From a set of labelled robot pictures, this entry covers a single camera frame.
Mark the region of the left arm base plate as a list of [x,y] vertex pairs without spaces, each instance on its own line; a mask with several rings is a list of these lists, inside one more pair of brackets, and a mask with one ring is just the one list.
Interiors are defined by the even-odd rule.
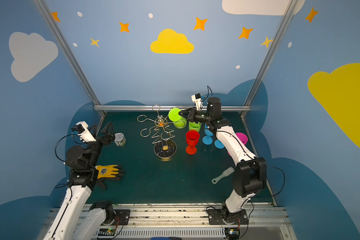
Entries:
[[101,226],[116,226],[122,225],[126,226],[129,223],[131,210],[121,209],[121,210],[105,210],[105,209],[95,209],[101,210],[105,213],[105,219],[101,223]]

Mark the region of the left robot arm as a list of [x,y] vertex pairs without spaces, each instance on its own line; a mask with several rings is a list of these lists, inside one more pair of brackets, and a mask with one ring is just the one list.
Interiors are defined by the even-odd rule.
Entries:
[[66,152],[65,165],[71,168],[66,184],[68,188],[60,210],[44,237],[46,240],[90,240],[102,224],[112,224],[116,218],[111,202],[99,202],[91,206],[84,222],[77,226],[85,203],[98,182],[96,165],[102,148],[115,140],[113,124],[108,123],[102,129],[101,137],[94,137],[84,121],[78,122],[72,130],[83,144]]

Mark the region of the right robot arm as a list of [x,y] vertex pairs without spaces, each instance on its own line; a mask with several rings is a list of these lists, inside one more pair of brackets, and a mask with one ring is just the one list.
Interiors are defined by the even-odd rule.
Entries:
[[202,110],[200,94],[192,95],[195,106],[179,112],[189,122],[203,123],[222,142],[235,163],[233,188],[221,210],[223,221],[234,224],[241,216],[243,206],[266,187],[267,166],[264,158],[258,158],[237,137],[230,122],[222,116],[221,101],[208,98],[207,110]]

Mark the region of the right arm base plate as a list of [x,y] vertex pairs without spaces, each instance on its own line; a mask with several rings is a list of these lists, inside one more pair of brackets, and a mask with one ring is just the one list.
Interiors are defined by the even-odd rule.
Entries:
[[245,225],[249,222],[245,210],[230,213],[225,209],[207,209],[210,225]]

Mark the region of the green wine glass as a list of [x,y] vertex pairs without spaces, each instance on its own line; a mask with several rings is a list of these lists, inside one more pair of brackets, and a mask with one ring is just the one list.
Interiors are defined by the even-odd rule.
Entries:
[[172,108],[169,111],[168,117],[177,129],[183,129],[187,125],[187,120],[180,116],[178,108]]
[[201,123],[189,122],[189,131],[199,132],[201,129]]

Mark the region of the pink wine glass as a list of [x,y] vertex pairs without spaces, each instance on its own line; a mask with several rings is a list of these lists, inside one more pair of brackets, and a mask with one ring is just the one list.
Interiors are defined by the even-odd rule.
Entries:
[[236,135],[244,145],[246,145],[247,142],[249,141],[247,135],[245,135],[244,133],[236,133]]

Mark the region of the red wine glass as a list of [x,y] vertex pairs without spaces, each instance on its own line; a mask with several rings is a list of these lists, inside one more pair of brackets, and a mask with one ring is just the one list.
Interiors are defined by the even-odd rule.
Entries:
[[200,134],[195,130],[190,130],[186,133],[186,142],[188,145],[186,147],[187,154],[194,155],[197,152],[196,145],[198,144],[199,139],[200,139]]

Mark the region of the blue wine glass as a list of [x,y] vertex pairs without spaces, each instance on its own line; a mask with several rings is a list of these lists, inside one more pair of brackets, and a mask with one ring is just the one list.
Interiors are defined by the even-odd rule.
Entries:
[[212,136],[214,134],[210,131],[210,129],[209,129],[209,127],[207,125],[205,125],[204,132],[205,132],[205,136],[202,139],[203,143],[205,145],[211,145],[213,143]]
[[225,148],[224,144],[220,140],[215,140],[214,145],[218,149],[224,149]]

